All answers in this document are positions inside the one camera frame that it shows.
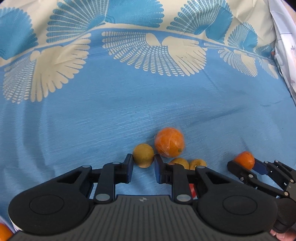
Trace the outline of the person's right hand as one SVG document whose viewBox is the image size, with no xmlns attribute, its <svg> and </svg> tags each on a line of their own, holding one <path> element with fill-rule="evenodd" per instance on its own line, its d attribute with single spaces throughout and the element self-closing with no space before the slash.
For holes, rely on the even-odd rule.
<svg viewBox="0 0 296 241">
<path fill-rule="evenodd" d="M 295 241 L 296 239 L 296 232 L 294 230 L 288 230 L 285 233 L 277 233 L 274 230 L 271 230 L 270 234 L 280 241 Z"/>
</svg>

